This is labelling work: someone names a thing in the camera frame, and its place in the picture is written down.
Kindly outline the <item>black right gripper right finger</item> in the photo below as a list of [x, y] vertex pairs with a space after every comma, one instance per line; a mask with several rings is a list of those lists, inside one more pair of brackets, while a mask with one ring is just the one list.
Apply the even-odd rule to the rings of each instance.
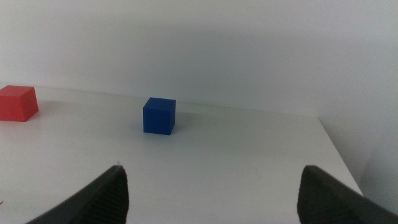
[[397, 215], [317, 166], [305, 166], [298, 193], [300, 223], [397, 224]]

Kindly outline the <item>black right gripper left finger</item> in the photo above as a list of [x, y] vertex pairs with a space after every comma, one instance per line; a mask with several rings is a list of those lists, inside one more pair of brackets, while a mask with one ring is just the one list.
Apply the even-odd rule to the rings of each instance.
[[129, 192], [123, 166], [112, 166], [94, 181], [30, 223], [120, 223], [127, 220]]

